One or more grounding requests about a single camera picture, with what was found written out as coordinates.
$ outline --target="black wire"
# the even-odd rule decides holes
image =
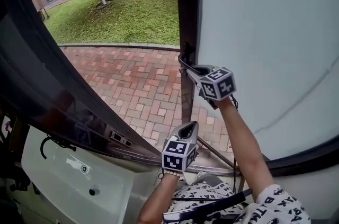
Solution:
[[[233,166],[233,193],[236,194],[237,190],[235,187],[235,180],[236,180],[236,167],[237,167],[237,161],[234,158],[234,166]]]
[[[40,153],[41,155],[43,156],[44,159],[47,159],[46,155],[44,154],[43,152],[43,147],[45,145],[45,143],[48,141],[48,140],[52,140],[54,143],[56,143],[57,145],[59,145],[61,148],[65,149],[65,148],[69,148],[71,149],[72,151],[76,151],[76,147],[75,146],[72,146],[70,143],[68,143],[67,141],[65,140],[57,140],[55,139],[54,137],[51,137],[49,135],[47,135],[47,137],[41,142],[41,145],[40,145]]]
[[[234,104],[234,107],[238,110],[238,101],[235,99],[235,97],[233,96],[233,94],[230,95],[231,100]],[[236,167],[237,167],[237,161],[234,158],[234,165],[233,165],[233,193],[237,193],[236,187],[235,187],[235,183],[236,183]]]

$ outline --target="printed shirt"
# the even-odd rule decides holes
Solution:
[[[174,193],[175,198],[206,198],[220,199],[232,196],[233,192],[227,183],[220,183],[217,186],[209,186],[206,182],[197,185],[188,185]],[[187,210],[198,207],[208,201],[173,201],[168,212]],[[267,187],[258,196],[256,203],[249,204],[246,208],[238,204],[236,206],[220,211],[221,215],[240,214],[234,223],[256,223],[256,224],[282,224],[310,223],[310,217],[304,207],[294,197],[290,196],[277,184]],[[185,220],[180,224],[192,224],[192,220]]]

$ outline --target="brick pavement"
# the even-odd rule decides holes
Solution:
[[[150,144],[161,150],[181,124],[178,52],[121,47],[61,47],[66,57],[102,100]],[[229,159],[232,149],[224,122],[194,103],[192,121],[199,136]],[[201,147],[197,165],[224,167]]]

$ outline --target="metal rod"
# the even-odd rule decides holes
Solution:
[[[198,141],[203,144],[206,148],[208,148],[212,153],[214,153],[217,157],[219,157],[222,161],[224,161],[227,165],[230,166],[231,169],[233,169],[233,163],[228,160],[224,155],[222,155],[220,152],[218,152],[216,149],[214,149],[211,145],[206,143],[201,137],[198,137]]]
[[[243,176],[241,176],[239,188],[238,188],[238,193],[242,192],[244,190],[244,185],[245,185],[245,178]]]

